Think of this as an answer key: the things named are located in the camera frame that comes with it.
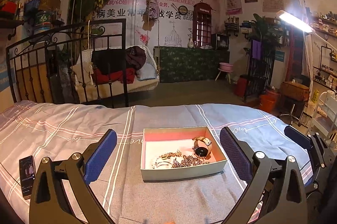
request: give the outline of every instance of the white vase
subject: white vase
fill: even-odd
[[[187,47],[188,48],[194,48],[194,42],[193,42],[193,38],[190,37],[189,41],[188,41],[188,44],[187,44]]]

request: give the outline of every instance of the red clothing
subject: red clothing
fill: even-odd
[[[136,70],[134,68],[127,68],[125,71],[126,71],[126,83],[127,84],[133,83]],[[119,82],[123,83],[122,71],[114,72],[109,75],[102,75],[101,71],[97,68],[94,70],[94,74],[92,74],[91,76],[94,83],[96,84],[105,84],[108,83],[109,80],[111,80],[112,82],[118,80]]]

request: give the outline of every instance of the cardboard box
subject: cardboard box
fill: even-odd
[[[60,6],[60,0],[41,0],[38,9],[43,11],[54,11],[55,9],[60,9]]]
[[[193,155],[194,140],[192,138],[205,136],[212,141],[212,151],[208,164],[171,168],[153,168],[156,159],[164,153],[181,151],[182,154]],[[186,127],[166,129],[144,129],[140,171],[143,181],[181,180],[221,172],[227,162],[219,144],[214,139],[209,128]]]

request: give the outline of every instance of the metal bolt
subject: metal bolt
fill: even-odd
[[[42,163],[48,163],[48,161],[49,161],[48,157],[42,158],[42,160],[41,160]]]
[[[288,160],[290,162],[295,162],[296,161],[296,159],[293,156],[288,156]]]
[[[71,156],[71,158],[73,159],[73,160],[77,160],[77,159],[79,159],[81,157],[81,154],[80,153],[74,153],[72,156]]]
[[[265,157],[265,154],[263,152],[256,152],[256,157],[257,158],[264,158]]]

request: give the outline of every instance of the phone screen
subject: phone screen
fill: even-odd
[[[25,199],[29,199],[32,194],[33,183],[35,180],[35,164],[33,156],[20,159],[19,169],[22,195]]]

